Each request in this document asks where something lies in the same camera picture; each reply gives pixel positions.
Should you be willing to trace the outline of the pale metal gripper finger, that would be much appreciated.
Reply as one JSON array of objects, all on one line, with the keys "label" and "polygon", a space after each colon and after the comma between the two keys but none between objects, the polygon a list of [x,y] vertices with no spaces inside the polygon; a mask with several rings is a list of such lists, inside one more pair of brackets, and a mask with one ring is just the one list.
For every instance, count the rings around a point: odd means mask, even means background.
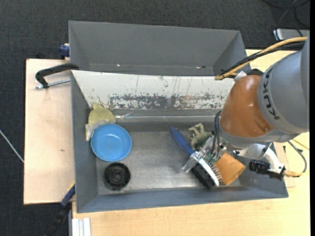
[{"label": "pale metal gripper finger", "polygon": [[189,159],[189,160],[185,163],[185,172],[188,173],[194,166],[197,165],[197,163],[199,163],[198,160]]},{"label": "pale metal gripper finger", "polygon": [[198,156],[192,154],[187,162],[182,166],[182,169],[192,169],[198,163]]}]

